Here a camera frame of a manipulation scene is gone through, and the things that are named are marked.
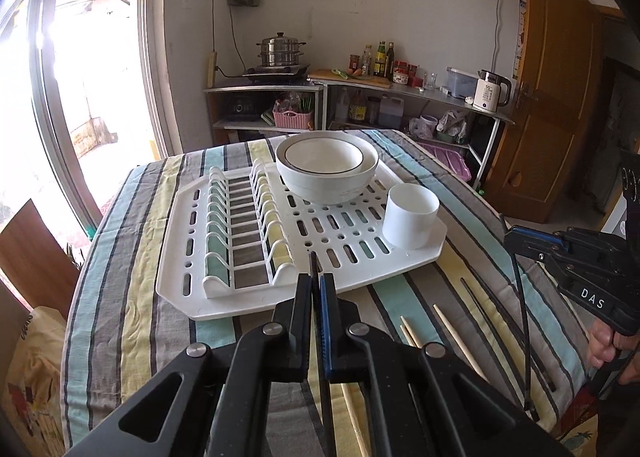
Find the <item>person's right hand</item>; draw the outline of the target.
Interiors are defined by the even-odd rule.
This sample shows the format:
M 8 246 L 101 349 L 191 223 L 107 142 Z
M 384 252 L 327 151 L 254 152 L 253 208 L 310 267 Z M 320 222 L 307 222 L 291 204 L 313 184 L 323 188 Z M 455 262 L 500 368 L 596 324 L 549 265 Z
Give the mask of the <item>person's right hand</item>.
M 590 366 L 600 368 L 604 363 L 609 363 L 616 359 L 615 353 L 617 350 L 632 351 L 637 347 L 639 347 L 638 335 L 625 337 L 619 333 L 614 333 L 610 326 L 603 323 L 600 318 L 596 318 L 589 330 L 587 361 Z M 639 369 L 639 353 L 636 353 L 627 368 L 620 374 L 618 382 L 621 385 L 638 382 Z

